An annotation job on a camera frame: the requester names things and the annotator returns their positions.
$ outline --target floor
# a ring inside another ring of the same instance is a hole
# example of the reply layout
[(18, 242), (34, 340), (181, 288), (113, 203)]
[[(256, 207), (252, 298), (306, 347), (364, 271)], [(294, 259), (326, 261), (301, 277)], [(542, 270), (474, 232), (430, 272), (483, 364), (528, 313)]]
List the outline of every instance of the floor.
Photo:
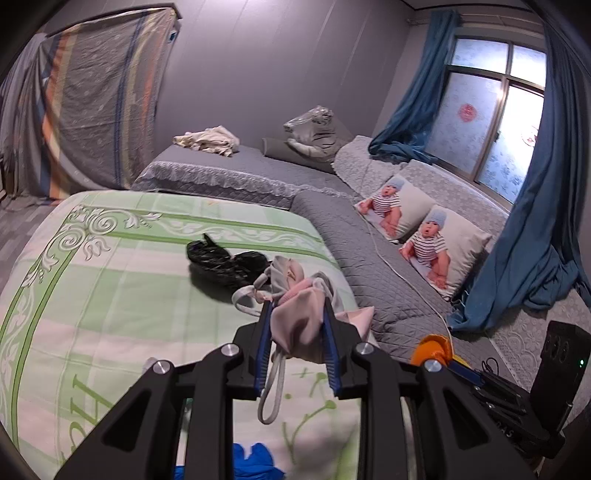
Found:
[(19, 197), (0, 203), (0, 292), (8, 281), (10, 271), (22, 249), (39, 224), (56, 207), (41, 205), (31, 197)]

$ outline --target red sticker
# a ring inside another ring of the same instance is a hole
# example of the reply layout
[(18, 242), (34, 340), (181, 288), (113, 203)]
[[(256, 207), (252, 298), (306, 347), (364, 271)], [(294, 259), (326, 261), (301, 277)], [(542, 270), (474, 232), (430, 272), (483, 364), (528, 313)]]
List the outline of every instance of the red sticker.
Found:
[(458, 111), (458, 116), (462, 119), (462, 122), (472, 122), (476, 118), (476, 108), (474, 105), (470, 105), (469, 103), (464, 103)]
[(538, 141), (538, 129), (533, 125), (525, 127), (521, 132), (521, 139), (527, 146), (535, 147), (535, 143)]

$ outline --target blue knit hat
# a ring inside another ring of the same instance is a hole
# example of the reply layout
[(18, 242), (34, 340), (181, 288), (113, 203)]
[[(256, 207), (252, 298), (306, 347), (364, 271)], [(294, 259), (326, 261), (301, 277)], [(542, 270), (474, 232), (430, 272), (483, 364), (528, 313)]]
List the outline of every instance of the blue knit hat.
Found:
[(439, 225), (439, 228), (443, 228), (445, 225), (445, 219), (447, 214), (443, 210), (431, 210), (429, 215), (425, 217), (425, 222), (433, 222)]
[(402, 185), (404, 185), (404, 179), (400, 177), (392, 177), (386, 182), (386, 185), (390, 185), (391, 187), (394, 187), (395, 189), (400, 191)]

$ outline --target baby print pillow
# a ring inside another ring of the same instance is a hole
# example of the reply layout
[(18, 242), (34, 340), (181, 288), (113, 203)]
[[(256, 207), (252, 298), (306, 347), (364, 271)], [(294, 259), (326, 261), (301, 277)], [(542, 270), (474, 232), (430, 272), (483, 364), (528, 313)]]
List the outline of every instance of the baby print pillow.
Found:
[(402, 175), (395, 175), (355, 207), (388, 240), (397, 240), (416, 229), (435, 205)]
[(456, 212), (435, 205), (400, 253), (451, 300), (491, 237)]

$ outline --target green bedsheet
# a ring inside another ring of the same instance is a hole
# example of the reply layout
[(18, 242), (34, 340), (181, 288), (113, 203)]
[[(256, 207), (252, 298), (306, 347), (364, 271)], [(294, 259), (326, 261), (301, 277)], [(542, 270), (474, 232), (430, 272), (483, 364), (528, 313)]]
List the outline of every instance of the green bedsheet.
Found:
[[(203, 233), (233, 253), (281, 254), (307, 275), (324, 271), (356, 308), (318, 232), (292, 213), (156, 193), (68, 198), (35, 232), (0, 297), (0, 421), (41, 479), (55, 475), (149, 357), (199, 360), (255, 320), (191, 282), (185, 246)], [(323, 365), (287, 362), (272, 425), (258, 422), (256, 406), (234, 406), (234, 441), (247, 452), (262, 442), (289, 478), (355, 477), (359, 404), (334, 399)]]

